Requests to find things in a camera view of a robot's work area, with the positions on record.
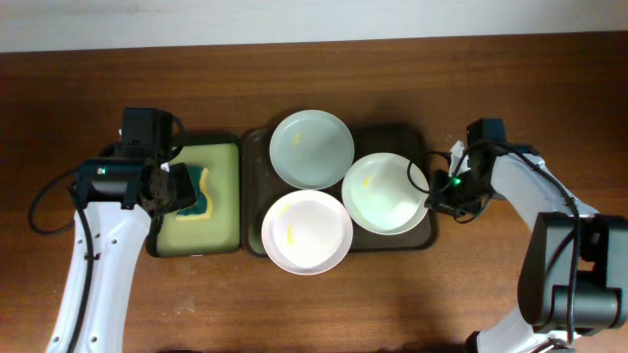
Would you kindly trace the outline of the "green yellow scrub sponge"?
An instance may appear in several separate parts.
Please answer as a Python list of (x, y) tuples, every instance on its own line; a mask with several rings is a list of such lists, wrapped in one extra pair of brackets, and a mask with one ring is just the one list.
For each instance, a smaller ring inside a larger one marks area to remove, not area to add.
[(177, 211), (177, 222), (209, 220), (212, 217), (214, 204), (207, 183), (210, 171), (202, 166), (188, 166), (188, 172), (197, 198), (195, 204)]

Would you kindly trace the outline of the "pale green plate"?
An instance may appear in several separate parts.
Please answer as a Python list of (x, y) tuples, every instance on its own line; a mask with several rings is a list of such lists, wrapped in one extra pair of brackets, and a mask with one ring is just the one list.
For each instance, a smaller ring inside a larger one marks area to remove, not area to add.
[(380, 152), (351, 166), (342, 181), (341, 199), (362, 228), (379, 235), (398, 235), (426, 218), (428, 189), (424, 173), (410, 160)]

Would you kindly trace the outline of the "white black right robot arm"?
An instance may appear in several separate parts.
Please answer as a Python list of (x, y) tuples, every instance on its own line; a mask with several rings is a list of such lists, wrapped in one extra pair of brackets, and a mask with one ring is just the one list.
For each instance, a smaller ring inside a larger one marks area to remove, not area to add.
[(570, 352), (574, 340), (627, 322), (627, 221), (579, 200), (530, 145), (510, 143), (501, 119), (480, 119), (445, 153), (429, 209), (467, 224), (493, 199), (507, 201), (531, 230), (517, 305), (470, 334), (467, 352)]

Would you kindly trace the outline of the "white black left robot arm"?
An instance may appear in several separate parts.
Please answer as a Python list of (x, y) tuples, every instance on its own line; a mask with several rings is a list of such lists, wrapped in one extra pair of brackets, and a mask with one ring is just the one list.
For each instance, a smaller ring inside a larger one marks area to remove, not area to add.
[(193, 205), (187, 167), (174, 163), (183, 123), (154, 108), (127, 108), (120, 139), (74, 171), (72, 260), (49, 352), (119, 352), (134, 269), (155, 219)]

